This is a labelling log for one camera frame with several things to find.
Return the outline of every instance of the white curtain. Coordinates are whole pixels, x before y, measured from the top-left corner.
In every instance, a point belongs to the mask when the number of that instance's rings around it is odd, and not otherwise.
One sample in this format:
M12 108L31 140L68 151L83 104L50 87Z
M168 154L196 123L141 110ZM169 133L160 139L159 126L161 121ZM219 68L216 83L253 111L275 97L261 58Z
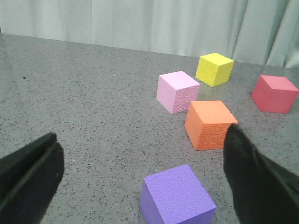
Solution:
M3 33L299 68L299 0L0 0Z

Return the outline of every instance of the foam cube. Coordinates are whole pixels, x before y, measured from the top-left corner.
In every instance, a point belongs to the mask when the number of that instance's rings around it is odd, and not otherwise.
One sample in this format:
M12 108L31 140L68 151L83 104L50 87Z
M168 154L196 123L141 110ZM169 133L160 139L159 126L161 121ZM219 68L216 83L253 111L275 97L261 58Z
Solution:
M157 100L171 113L187 111L197 99L199 83L183 71L160 75Z
M234 61L218 53L199 58L196 78L211 87L228 82Z
M192 101L185 129L196 150L222 149L232 123L238 121L222 101Z
M147 224L210 224L216 205L183 165L144 178L140 209Z
M260 111L288 113L298 94L286 77L261 75L251 96Z

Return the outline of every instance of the red cube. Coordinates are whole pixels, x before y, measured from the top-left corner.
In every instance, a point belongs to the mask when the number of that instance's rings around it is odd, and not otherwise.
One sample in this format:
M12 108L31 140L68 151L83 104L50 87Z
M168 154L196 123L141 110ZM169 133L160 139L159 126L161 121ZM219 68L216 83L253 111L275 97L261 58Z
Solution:
M288 113L298 94L286 77L261 75L251 96L260 111Z

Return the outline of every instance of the purple cube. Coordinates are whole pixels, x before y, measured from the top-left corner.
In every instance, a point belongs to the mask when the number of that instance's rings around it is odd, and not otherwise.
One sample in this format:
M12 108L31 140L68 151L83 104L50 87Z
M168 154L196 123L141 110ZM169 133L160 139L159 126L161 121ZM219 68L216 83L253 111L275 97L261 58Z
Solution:
M210 224L216 205L183 165L144 178L140 209L147 224Z
M160 75L157 100L174 114L187 111L191 101L197 99L199 83L183 71Z

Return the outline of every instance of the table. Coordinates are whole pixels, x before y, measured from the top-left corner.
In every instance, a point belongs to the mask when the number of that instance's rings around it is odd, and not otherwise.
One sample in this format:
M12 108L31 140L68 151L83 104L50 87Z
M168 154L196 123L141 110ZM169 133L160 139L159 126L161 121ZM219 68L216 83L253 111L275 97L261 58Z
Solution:
M187 112L156 100L158 76L198 58L17 35L0 35L0 156L53 131L65 173L42 224L144 224L143 177L189 164L218 209L213 224L238 223L222 150L195 151ZM250 97L260 74L299 70L235 63L230 81L201 82L198 100L222 100L259 150L299 175L299 100L289 114L260 112Z

